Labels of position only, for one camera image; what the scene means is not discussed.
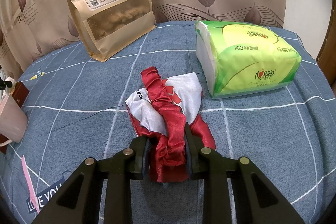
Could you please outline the red white satin cloth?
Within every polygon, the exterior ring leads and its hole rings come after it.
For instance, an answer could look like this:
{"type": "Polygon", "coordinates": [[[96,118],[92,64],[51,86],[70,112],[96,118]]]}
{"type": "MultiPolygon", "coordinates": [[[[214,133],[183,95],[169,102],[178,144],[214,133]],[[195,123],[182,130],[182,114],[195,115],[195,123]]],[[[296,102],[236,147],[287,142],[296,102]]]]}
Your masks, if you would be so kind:
{"type": "Polygon", "coordinates": [[[144,87],[125,103],[136,134],[157,140],[150,179],[163,183],[187,180],[185,125],[206,147],[216,148],[209,126],[199,114],[202,87],[197,74],[162,79],[156,67],[149,67],[142,71],[141,78],[144,87]]]}

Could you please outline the blue grid tablecloth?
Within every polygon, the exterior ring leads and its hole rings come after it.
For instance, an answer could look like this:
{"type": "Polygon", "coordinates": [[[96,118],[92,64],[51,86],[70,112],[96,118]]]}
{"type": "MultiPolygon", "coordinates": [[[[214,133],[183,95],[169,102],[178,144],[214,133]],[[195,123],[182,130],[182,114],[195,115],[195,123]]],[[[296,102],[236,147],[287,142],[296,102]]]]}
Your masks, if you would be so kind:
{"type": "MultiPolygon", "coordinates": [[[[201,116],[225,157],[250,158],[306,223],[315,223],[335,195],[335,96],[298,34],[274,28],[301,55],[287,87],[213,100],[204,91],[201,116]]],[[[125,100],[143,86],[151,66],[162,77],[194,72],[206,80],[195,54],[195,27],[170,22],[101,63],[75,42],[32,63],[21,76],[29,90],[23,140],[1,155],[1,197],[20,223],[31,223],[21,161],[40,206],[87,157],[113,156],[135,137],[125,100]]]]}

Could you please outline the pink ceramic mug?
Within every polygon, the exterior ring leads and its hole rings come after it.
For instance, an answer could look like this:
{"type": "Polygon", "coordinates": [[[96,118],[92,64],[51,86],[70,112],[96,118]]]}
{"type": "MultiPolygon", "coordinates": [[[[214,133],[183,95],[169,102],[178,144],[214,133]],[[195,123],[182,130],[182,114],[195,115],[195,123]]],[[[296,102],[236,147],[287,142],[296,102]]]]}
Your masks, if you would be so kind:
{"type": "Polygon", "coordinates": [[[1,100],[0,126],[1,135],[8,139],[1,143],[1,147],[12,142],[19,143],[25,134],[27,116],[11,94],[7,94],[1,100]]]}

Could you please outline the gold red metal tin box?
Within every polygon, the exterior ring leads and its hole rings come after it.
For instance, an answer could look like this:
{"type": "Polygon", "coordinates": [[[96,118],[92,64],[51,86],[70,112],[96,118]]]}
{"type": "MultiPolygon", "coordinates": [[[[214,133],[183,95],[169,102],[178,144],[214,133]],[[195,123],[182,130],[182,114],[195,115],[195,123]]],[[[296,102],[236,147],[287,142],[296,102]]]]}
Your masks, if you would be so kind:
{"type": "MultiPolygon", "coordinates": [[[[29,90],[28,90],[28,88],[26,88],[24,83],[19,81],[15,84],[15,88],[12,92],[10,92],[10,94],[12,95],[14,100],[17,102],[19,107],[22,109],[23,103],[25,102],[25,100],[26,100],[26,98],[29,94],[29,90]]],[[[7,140],[8,140],[7,137],[1,135],[1,143],[4,142],[4,141],[7,141],[7,140]]],[[[3,153],[4,155],[7,152],[7,146],[8,145],[1,147],[1,153],[3,153]]]]}

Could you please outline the green tissue paper pack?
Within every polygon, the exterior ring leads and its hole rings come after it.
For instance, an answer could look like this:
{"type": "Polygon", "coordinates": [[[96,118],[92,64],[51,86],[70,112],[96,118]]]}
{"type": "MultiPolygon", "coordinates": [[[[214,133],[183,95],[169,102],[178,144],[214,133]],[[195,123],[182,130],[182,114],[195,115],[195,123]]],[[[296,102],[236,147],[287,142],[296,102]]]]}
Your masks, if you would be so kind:
{"type": "Polygon", "coordinates": [[[285,87],[302,60],[282,37],[262,26],[197,20],[195,32],[196,55],[213,99],[285,87]]]}

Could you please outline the brown kraft snack bag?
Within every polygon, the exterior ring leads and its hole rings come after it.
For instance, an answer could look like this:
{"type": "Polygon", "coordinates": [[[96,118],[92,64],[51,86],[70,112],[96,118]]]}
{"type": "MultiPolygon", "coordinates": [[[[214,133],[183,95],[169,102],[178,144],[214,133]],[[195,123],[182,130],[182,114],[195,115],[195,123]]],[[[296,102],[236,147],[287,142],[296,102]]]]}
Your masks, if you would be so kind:
{"type": "Polygon", "coordinates": [[[107,61],[155,28],[151,0],[67,0],[90,57],[107,61]]]}

